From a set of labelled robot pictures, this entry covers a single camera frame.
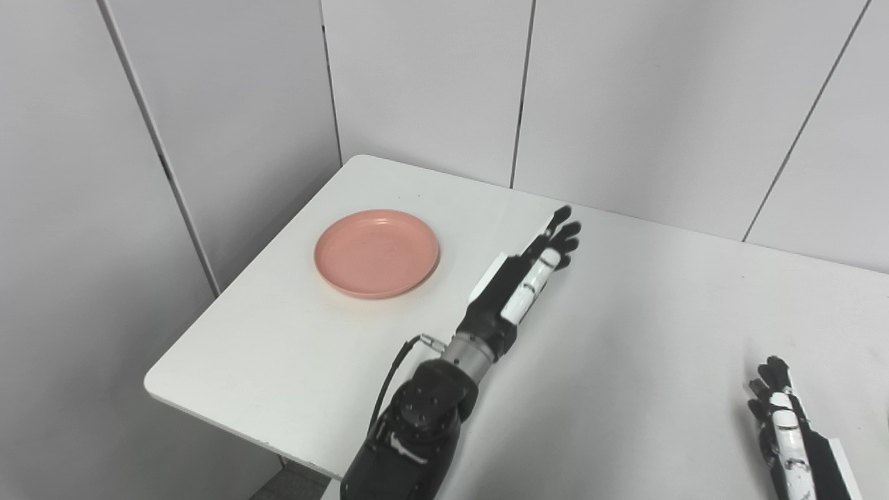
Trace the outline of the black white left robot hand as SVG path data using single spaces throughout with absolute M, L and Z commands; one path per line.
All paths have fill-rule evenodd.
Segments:
M 571 216 L 569 205 L 556 210 L 524 252 L 498 256 L 470 295 L 456 332 L 482 345 L 493 362 L 514 345 L 517 327 L 552 274 L 570 264 L 581 231 L 581 223 L 570 221 Z

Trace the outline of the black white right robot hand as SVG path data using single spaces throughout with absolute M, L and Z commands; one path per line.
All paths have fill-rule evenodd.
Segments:
M 766 358 L 747 386 L 758 448 L 779 499 L 861 499 L 840 440 L 813 430 L 785 360 Z

